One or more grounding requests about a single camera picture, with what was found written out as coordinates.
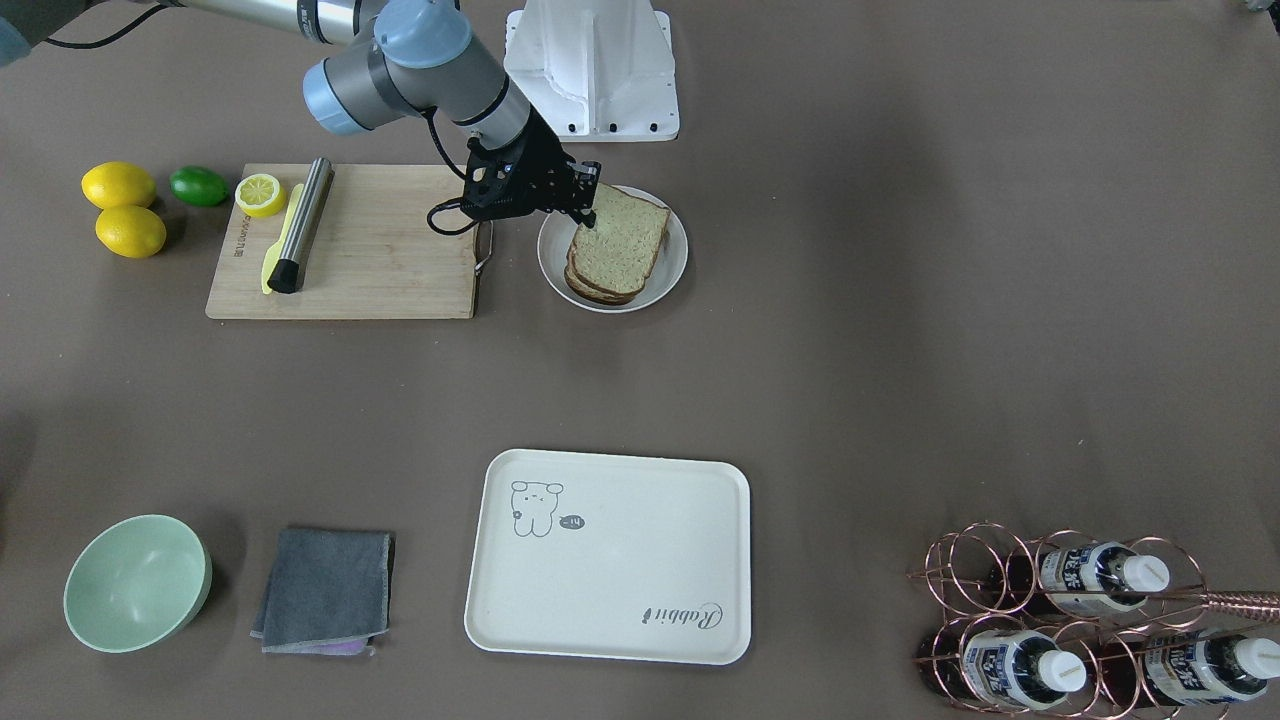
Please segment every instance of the yellow lemon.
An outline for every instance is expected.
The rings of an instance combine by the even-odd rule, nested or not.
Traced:
[[[236,186],[236,204],[250,218],[266,218],[284,209],[288,196],[280,181],[266,173],[252,174]]]
[[[120,205],[108,208],[93,225],[108,250],[125,258],[150,258],[164,247],[164,220],[146,208]]]
[[[113,160],[84,173],[81,191],[90,202],[104,210],[120,205],[146,208],[156,199],[156,181],[133,163]]]

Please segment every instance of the mint green bowl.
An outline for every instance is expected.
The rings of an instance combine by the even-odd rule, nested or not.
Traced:
[[[63,592],[67,626],[101,652],[132,652],[177,633],[209,596],[209,551],[182,520],[138,515],[76,559]]]

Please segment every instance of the robotic arm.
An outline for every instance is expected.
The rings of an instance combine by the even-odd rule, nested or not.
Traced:
[[[0,65],[101,0],[0,0]],[[323,127],[356,135],[436,109],[470,135],[458,208],[472,220],[566,213],[594,225],[599,163],[577,163],[451,0],[168,0],[347,47],[307,70]]]

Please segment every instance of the white plate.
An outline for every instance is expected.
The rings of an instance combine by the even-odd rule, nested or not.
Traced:
[[[503,452],[465,625],[495,652],[733,662],[751,642],[746,478],[724,462]]]
[[[643,190],[622,184],[614,187],[627,195],[643,197],[663,208],[668,206],[662,200]],[[658,249],[658,259],[653,264],[653,273],[649,274],[649,281],[645,282],[644,290],[626,305],[593,302],[573,292],[568,287],[568,283],[564,282],[564,265],[568,264],[568,246],[573,242],[573,231],[576,228],[577,223],[564,213],[547,215],[547,219],[543,222],[543,229],[538,232],[538,264],[543,268],[543,277],[556,288],[556,292],[561,293],[561,297],[579,307],[586,307],[595,313],[631,313],[653,305],[671,292],[671,288],[676,287],[680,275],[685,273],[685,264],[689,263],[689,236],[685,234],[685,225],[676,217],[676,211],[672,210],[671,217],[667,219],[667,240]]]

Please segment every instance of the lime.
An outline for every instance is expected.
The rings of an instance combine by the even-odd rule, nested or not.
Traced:
[[[120,205],[108,208],[93,225],[108,250],[124,258],[150,258],[164,247],[164,220],[146,208]]]
[[[120,205],[146,208],[156,199],[156,181],[133,163],[113,160],[84,173],[81,191],[90,202],[104,210]]]
[[[174,170],[169,176],[169,190],[187,205],[201,208],[212,208],[229,195],[223,176],[200,165],[187,165]]]
[[[266,173],[256,173],[236,186],[236,204],[250,218],[266,218],[284,209],[287,197],[280,181]]]

